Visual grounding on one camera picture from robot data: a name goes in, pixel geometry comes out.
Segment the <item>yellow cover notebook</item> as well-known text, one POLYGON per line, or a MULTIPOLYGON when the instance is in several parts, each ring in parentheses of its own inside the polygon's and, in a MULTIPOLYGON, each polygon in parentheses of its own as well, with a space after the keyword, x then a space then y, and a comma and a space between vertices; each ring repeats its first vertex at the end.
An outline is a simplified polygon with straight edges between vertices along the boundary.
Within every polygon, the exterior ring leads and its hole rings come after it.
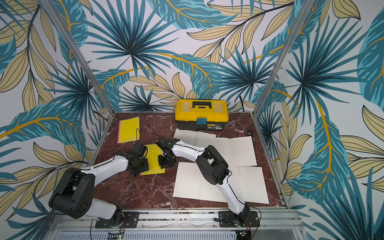
POLYGON ((139 117, 119 121, 118 144, 134 142, 140 139, 139 117))
POLYGON ((158 162, 158 156, 162 155, 161 149, 156 145, 146 145, 148 148, 147 159, 149 163, 149 170, 143 173, 140 173, 141 176, 145 175, 155 175, 155 174, 164 174, 165 169, 162 169, 158 162))

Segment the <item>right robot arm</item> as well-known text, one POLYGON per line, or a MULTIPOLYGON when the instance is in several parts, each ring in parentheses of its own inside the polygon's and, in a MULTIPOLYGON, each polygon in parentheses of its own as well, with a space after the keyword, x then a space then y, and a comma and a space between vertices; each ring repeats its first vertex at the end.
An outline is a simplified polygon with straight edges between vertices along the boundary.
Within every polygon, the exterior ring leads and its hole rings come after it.
POLYGON ((159 137, 156 145, 162 151, 158 157, 162 168, 172 166, 179 157, 196 163, 204 179, 216 186, 226 200, 230 215, 225 221, 238 227, 249 226, 250 206, 236 190, 229 165, 214 146, 200 148, 177 138, 168 140, 165 137, 159 137))

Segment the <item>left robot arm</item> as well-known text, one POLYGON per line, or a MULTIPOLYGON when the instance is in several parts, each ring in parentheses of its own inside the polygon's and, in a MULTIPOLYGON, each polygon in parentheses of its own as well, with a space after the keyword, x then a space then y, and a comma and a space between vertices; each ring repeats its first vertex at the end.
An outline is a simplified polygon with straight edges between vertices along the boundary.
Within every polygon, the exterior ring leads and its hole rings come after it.
POLYGON ((148 147, 135 143, 133 148, 91 167, 66 170, 55 188, 49 207, 73 219, 83 216, 105 220, 111 227, 121 227, 124 220, 122 208, 94 198, 95 187, 104 180, 129 172, 136 177, 149 170, 148 147))

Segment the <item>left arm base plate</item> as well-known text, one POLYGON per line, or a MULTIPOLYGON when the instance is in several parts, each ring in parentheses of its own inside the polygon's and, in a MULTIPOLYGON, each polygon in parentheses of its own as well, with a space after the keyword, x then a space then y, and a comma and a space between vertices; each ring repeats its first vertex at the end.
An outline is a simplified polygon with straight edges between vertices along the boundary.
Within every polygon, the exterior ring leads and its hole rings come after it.
POLYGON ((135 229, 139 220, 139 212, 120 212, 110 220, 98 218, 96 229, 135 229))

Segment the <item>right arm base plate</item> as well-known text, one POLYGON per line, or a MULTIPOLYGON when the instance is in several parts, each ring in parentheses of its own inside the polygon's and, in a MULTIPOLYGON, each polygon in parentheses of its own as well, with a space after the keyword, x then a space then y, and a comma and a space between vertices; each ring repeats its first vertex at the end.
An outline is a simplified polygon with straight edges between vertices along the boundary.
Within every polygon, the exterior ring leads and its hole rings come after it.
POLYGON ((220 211, 219 224, 221 228, 255 228, 260 226, 260 218, 257 212, 253 211, 245 217, 235 215, 230 211, 220 211))

